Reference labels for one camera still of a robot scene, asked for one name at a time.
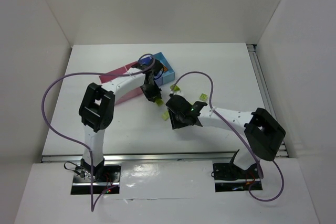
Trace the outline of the pale yellow lego brick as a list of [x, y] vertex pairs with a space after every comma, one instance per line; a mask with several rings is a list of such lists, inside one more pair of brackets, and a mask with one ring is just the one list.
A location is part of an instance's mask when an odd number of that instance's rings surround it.
[[168, 111], [165, 111], [165, 112], [161, 115], [161, 118], [162, 118], [164, 121], [167, 121], [167, 120], [170, 118], [169, 112], [168, 112]]

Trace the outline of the lime lego brick top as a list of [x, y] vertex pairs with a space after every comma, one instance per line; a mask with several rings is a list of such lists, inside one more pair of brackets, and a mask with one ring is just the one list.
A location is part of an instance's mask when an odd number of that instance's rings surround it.
[[171, 93], [172, 94], [178, 94], [178, 93], [181, 93], [181, 89], [177, 86], [177, 85], [171, 85], [170, 86], [170, 89], [171, 89]]

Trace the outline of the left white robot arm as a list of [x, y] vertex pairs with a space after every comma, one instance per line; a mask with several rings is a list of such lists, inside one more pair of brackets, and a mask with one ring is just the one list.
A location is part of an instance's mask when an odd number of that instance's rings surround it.
[[111, 124], [116, 102], [130, 91], [140, 88], [150, 102], [161, 99], [161, 89], [155, 77], [163, 70], [159, 60], [151, 59], [149, 65], [135, 63], [131, 68], [113, 80], [102, 85], [91, 83], [87, 86], [79, 115], [85, 130], [85, 150], [81, 166], [94, 179], [103, 173], [103, 141], [106, 128]]

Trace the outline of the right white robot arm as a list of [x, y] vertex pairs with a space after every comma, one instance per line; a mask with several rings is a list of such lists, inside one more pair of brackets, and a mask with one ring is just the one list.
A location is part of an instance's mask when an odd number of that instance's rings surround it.
[[238, 150], [232, 164], [242, 170], [259, 165], [260, 160], [272, 162], [286, 136], [285, 129], [265, 109], [254, 112], [213, 108], [197, 101], [190, 104], [180, 95], [170, 95], [166, 103], [172, 129], [187, 126], [216, 127], [238, 134], [245, 148]]

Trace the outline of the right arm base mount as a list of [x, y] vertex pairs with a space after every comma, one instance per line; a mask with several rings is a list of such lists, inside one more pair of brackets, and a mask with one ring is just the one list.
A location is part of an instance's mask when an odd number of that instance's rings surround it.
[[215, 192], [234, 192], [262, 190], [262, 184], [257, 172], [257, 165], [253, 164], [247, 170], [230, 163], [213, 163], [211, 176], [214, 179]]

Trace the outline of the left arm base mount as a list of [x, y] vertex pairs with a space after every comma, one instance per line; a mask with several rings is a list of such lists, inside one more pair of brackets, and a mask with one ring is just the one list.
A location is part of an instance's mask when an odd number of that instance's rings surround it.
[[[71, 186], [72, 195], [90, 195], [90, 174], [81, 166], [74, 162], [65, 162], [64, 169], [73, 172], [73, 180]], [[93, 194], [99, 195], [104, 190], [105, 194], [120, 193], [120, 165], [104, 166], [102, 174], [99, 178], [93, 179]]]

